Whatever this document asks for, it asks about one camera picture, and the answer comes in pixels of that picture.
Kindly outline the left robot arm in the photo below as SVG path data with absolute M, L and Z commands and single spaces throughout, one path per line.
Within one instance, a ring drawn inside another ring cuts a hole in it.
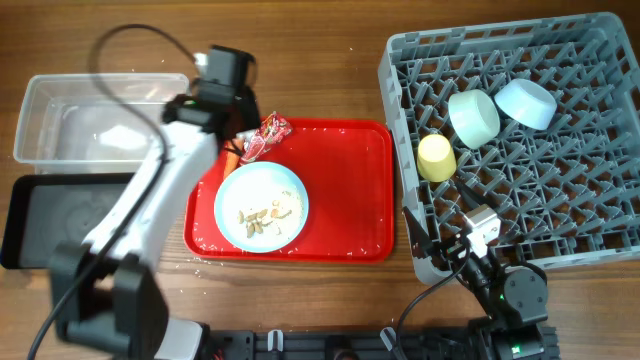
M 193 57 L 195 94 L 167 102 L 142 165 L 79 244 L 60 244 L 49 274 L 47 322 L 59 340 L 122 359 L 206 359 L 207 325 L 173 318 L 154 278 L 168 232 L 225 142 L 261 120 L 253 55 L 212 46 Z

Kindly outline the red snack wrapper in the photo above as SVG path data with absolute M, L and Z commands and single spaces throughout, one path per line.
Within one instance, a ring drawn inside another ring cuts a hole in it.
M 292 132 L 292 124 L 279 113 L 273 112 L 262 121 L 261 126 L 244 142 L 244 153 L 240 158 L 240 163 L 245 165 L 255 162 Z

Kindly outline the almonds and rice scraps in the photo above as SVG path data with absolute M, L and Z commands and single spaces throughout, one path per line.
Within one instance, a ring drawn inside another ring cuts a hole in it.
M 300 195 L 291 190 L 273 194 L 251 195 L 236 213 L 236 222 L 247 238 L 258 235 L 290 239 L 302 224 L 304 205 Z

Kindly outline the black plastic tray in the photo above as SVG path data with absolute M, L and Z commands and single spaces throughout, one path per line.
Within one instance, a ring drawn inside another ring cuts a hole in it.
M 6 269 L 42 269 L 60 243 L 81 243 L 131 173 L 25 175 L 14 183 L 1 246 Z

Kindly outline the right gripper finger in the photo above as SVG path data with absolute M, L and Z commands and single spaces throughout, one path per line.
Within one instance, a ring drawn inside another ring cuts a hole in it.
M 493 207 L 493 201 L 491 199 L 475 192 L 472 188 L 467 186 L 464 182 L 455 180 L 454 185 L 463 202 L 470 208 L 479 208 L 483 205 L 486 205 L 489 208 Z
M 404 206 L 402 211 L 405 217 L 412 256 L 414 258 L 428 258 L 435 255 L 435 245 L 428 232 L 421 226 L 407 206 Z

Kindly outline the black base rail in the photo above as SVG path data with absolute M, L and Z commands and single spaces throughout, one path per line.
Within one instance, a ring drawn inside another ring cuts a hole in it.
M 395 341 L 395 332 L 212 331 L 203 359 L 536 359 L 560 360 L 556 329 L 470 331 L 425 328 Z

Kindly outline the pale green bowl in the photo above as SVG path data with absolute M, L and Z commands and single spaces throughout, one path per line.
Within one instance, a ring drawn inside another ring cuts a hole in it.
M 493 100 L 478 89 L 452 94 L 448 114 L 458 138 L 473 150 L 494 139 L 500 131 L 500 118 Z

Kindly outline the yellow cup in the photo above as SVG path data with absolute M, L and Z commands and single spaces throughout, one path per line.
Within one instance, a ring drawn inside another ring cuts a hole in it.
M 457 163 L 453 148 L 440 134 L 424 137 L 418 146 L 416 160 L 419 174 L 429 182 L 443 182 L 453 176 Z

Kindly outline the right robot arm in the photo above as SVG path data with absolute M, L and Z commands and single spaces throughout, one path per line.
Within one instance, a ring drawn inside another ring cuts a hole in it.
M 403 215 L 412 248 L 427 258 L 446 263 L 451 274 L 412 300 L 403 310 L 391 348 L 404 359 L 402 334 L 411 310 L 429 295 L 457 279 L 485 311 L 465 329 L 470 355 L 478 359 L 540 359 L 546 345 L 540 324 L 548 319 L 548 280 L 544 271 L 527 262 L 502 265 L 490 249 L 500 238 L 502 219 L 495 204 L 466 184 L 455 183 L 459 198 L 470 211 L 463 215 L 465 228 L 434 242 L 407 208 Z

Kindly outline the grey dishwasher rack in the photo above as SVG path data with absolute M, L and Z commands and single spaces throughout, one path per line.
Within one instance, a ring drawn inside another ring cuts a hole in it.
M 446 136 L 456 176 L 495 201 L 504 262 L 591 265 L 639 256 L 639 64 L 620 18 L 592 13 L 391 36 L 378 68 L 386 123 L 402 180 L 402 204 L 433 240 L 464 225 L 453 181 L 431 183 L 416 154 Z M 495 95 L 516 79 L 554 97 L 550 126 L 509 117 L 476 150 L 455 134 L 449 98 Z

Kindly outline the light blue plate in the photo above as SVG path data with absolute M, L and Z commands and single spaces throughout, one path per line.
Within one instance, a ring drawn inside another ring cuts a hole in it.
M 305 227 L 310 205 L 301 179 L 273 162 L 255 162 L 234 171 L 220 185 L 214 218 L 222 236 L 249 253 L 278 251 Z

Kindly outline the clear plastic bin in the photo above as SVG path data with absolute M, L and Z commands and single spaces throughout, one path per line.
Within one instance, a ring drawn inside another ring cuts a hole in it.
M 18 118 L 13 156 L 37 173 L 136 171 L 154 135 L 102 94 L 88 74 L 31 78 Z

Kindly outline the light blue small bowl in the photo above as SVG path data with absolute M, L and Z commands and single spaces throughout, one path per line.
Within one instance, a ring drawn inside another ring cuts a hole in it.
M 553 95 L 527 79 L 511 80 L 494 100 L 503 113 L 535 130 L 546 130 L 557 109 Z

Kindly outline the orange carrot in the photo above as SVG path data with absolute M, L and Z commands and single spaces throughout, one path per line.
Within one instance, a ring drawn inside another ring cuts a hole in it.
M 225 142 L 224 150 L 227 153 L 223 171 L 223 178 L 226 179 L 237 167 L 244 154 L 244 140 L 235 138 Z

